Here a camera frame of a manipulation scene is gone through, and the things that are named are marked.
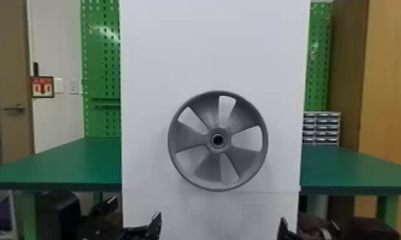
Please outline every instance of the door handle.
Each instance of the door handle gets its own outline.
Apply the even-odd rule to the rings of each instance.
[[[25,107],[23,107],[22,106],[22,104],[16,104],[16,106],[15,107],[4,107],[3,108],[3,110],[4,111],[12,111],[12,110],[15,110],[15,111],[23,111],[23,110],[25,110],[26,108]]]

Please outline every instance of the white wall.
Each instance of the white wall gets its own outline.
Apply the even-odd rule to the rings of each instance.
[[[84,136],[82,95],[69,94],[69,80],[82,78],[80,1],[28,0],[27,8],[31,62],[64,81],[64,94],[33,100],[38,153]]]

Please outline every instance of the table top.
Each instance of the table top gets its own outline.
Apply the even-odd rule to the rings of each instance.
[[[336,146],[303,146],[302,193],[401,195],[401,165]]]
[[[400,195],[401,165],[303,146],[302,194]],[[120,138],[84,138],[0,167],[0,189],[121,191]]]
[[[120,138],[84,138],[7,163],[0,189],[121,191]]]

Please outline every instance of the black object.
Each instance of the black object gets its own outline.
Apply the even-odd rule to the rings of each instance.
[[[38,62],[33,63],[34,76],[40,76],[40,67]]]
[[[161,213],[156,212],[149,225],[127,228],[118,240],[159,240],[161,226]]]
[[[276,240],[303,240],[303,238],[288,230],[288,222],[285,218],[281,218],[281,221],[279,222],[279,228],[277,229]]]
[[[108,221],[104,217],[97,217],[86,221],[79,230],[79,240],[117,240],[122,235],[120,225]]]
[[[382,220],[356,217],[349,221],[345,239],[399,240],[400,234]]]
[[[338,240],[342,233],[333,221],[326,221],[313,215],[298,215],[298,231],[296,234],[288,230],[288,223],[281,218],[277,231],[277,240]]]
[[[113,213],[119,207],[119,201],[116,196],[96,204],[90,209],[89,217],[106,216]]]
[[[106,199],[91,208],[89,217],[78,231],[79,240],[117,240],[123,231],[121,224],[116,224],[105,217],[119,206],[116,196]]]
[[[38,239],[75,240],[81,224],[78,197],[68,191],[51,191],[36,199]]]

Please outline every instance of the wheel rim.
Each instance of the wheel rim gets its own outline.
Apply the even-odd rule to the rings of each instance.
[[[219,125],[219,98],[222,96],[235,100],[225,127]],[[206,133],[200,133],[179,121],[186,108],[190,108],[206,126]],[[261,130],[259,151],[232,143],[232,136],[257,126]],[[177,159],[177,153],[198,146],[206,147],[206,156],[190,169],[184,169]],[[210,91],[187,100],[175,113],[168,132],[170,158],[179,174],[191,184],[209,191],[228,191],[249,182],[262,167],[267,149],[267,128],[257,108],[245,98],[227,91]],[[223,167],[223,154],[230,161],[230,166]],[[233,168],[237,175],[237,180],[230,183],[223,181],[223,173],[231,170],[228,168]]]

